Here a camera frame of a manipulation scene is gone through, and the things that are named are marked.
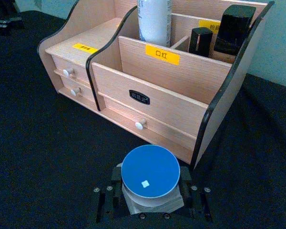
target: white bottle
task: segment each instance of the white bottle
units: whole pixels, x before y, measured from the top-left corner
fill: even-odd
[[[138,0],[140,40],[170,47],[172,0]]]

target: yellow label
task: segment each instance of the yellow label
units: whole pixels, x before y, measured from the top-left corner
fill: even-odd
[[[220,22],[217,21],[208,21],[208,20],[199,20],[199,27],[207,27],[214,34],[218,34]]]
[[[77,44],[73,45],[72,47],[75,49],[82,50],[84,52],[91,53],[91,54],[94,54],[96,51],[98,51],[97,49],[95,49],[93,47],[89,47],[89,46],[81,44],[81,43],[77,43]]]
[[[174,65],[179,65],[180,61],[179,55],[148,44],[146,45],[146,55],[152,56],[161,61],[169,62]]]

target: white square sticker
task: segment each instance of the white square sticker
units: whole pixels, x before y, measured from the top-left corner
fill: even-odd
[[[149,183],[148,183],[147,180],[146,180],[146,181],[143,181],[141,184],[143,185],[143,188],[146,188],[146,187],[149,186]]]

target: black edge trim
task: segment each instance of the black edge trim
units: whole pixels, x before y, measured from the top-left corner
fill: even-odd
[[[201,125],[200,125],[200,128],[199,128],[199,131],[198,131],[198,136],[197,136],[197,140],[196,140],[196,143],[195,143],[195,148],[194,148],[194,152],[193,152],[193,156],[192,156],[192,159],[191,159],[191,163],[190,163],[190,169],[193,170],[194,167],[195,167],[195,164],[196,164],[196,161],[197,161],[197,158],[198,158],[198,154],[199,154],[199,150],[200,150],[200,147],[201,147],[201,143],[202,143],[202,140],[203,140],[203,137],[204,137],[204,133],[205,133],[205,130],[206,130],[206,126],[208,125],[208,122],[210,120],[210,117],[215,109],[215,107],[217,106],[219,100],[221,99],[221,97],[223,96],[223,94],[225,93],[227,87],[229,86],[232,78],[234,77],[234,74],[240,64],[240,61],[242,59],[242,57],[244,56],[244,53],[257,29],[257,27],[259,26],[260,22],[262,21],[262,19],[265,17],[265,15],[268,13],[268,11],[270,10],[270,8],[274,5],[274,1],[270,1],[267,6],[263,9],[263,11],[260,13],[260,15],[257,17],[257,19],[253,22],[253,25],[250,29],[250,33],[248,35],[248,37],[246,38],[246,40],[244,41],[242,47],[241,47],[241,50],[239,51],[237,57],[236,57],[236,60],[234,61],[223,85],[220,87],[219,91],[216,93],[215,97],[213,98],[213,100],[211,101],[211,103],[209,104],[205,114],[204,114],[204,117],[203,117],[203,120],[201,122]]]
[[[56,34],[58,34],[58,33],[66,26],[66,24],[68,23],[68,21],[69,21],[71,15],[72,15],[72,13],[73,13],[73,10],[75,9],[75,6],[77,5],[77,3],[78,3],[79,1],[80,1],[80,0],[77,0],[77,1],[74,3],[74,5],[72,6],[71,11],[70,11],[70,13],[69,13],[69,15],[68,15],[68,17],[67,17],[65,23],[63,24],[63,26],[62,26],[59,30],[57,30],[55,33],[53,33],[52,35],[50,35],[50,36],[48,36],[48,37],[46,37],[46,38],[43,38],[43,39],[39,42],[39,44],[38,44],[38,46],[37,46],[37,53],[38,53],[38,55],[40,55],[40,54],[39,54],[39,47],[40,47],[41,43],[43,43],[45,40],[47,40],[47,39],[49,39],[49,38],[51,38],[51,37],[54,37]]]
[[[133,7],[130,11],[128,11],[128,13],[124,16],[123,20],[121,21],[121,24],[119,26],[119,28],[117,29],[117,31],[115,32],[115,34],[113,35],[113,37],[110,39],[110,41],[104,46],[102,47],[101,49],[99,49],[97,52],[95,52],[94,54],[92,54],[91,56],[89,56],[89,58],[87,59],[87,62],[86,62],[86,71],[87,71],[87,75],[88,75],[88,78],[89,78],[89,82],[90,82],[90,87],[92,89],[92,93],[93,93],[93,96],[94,96],[94,99],[95,99],[95,103],[96,103],[96,107],[98,109],[98,111],[101,111],[100,109],[100,105],[99,105],[99,101],[97,100],[97,96],[96,96],[96,92],[95,92],[95,88],[94,88],[94,85],[93,85],[93,82],[92,82],[92,78],[91,78],[91,75],[90,75],[90,63],[91,63],[91,60],[96,56],[98,55],[99,53],[103,52],[105,49],[107,49],[114,41],[115,39],[118,37],[123,25],[125,24],[126,20],[128,19],[128,17],[131,15],[131,13],[137,8],[137,6]]]

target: small drawer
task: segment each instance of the small drawer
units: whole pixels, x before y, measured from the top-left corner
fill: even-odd
[[[74,77],[86,83],[89,82],[86,68],[71,63],[69,61],[66,61],[64,59],[61,59],[59,57],[56,57],[54,55],[52,56],[52,58],[54,60],[57,69],[63,72],[66,77],[71,77],[71,78]]]
[[[118,101],[114,101],[109,98],[104,98],[104,100],[107,108],[132,120],[133,126],[139,131],[146,132],[147,129],[154,131],[155,133],[181,145],[182,147],[192,151],[194,150],[196,137],[182,133],[180,130],[169,126],[147,114],[131,109]]]
[[[64,76],[61,77],[61,80],[63,85],[70,90],[72,96],[83,96],[86,99],[95,102],[91,88],[79,84],[72,79],[68,79]]]
[[[92,68],[99,95],[197,136],[206,104],[97,63]]]

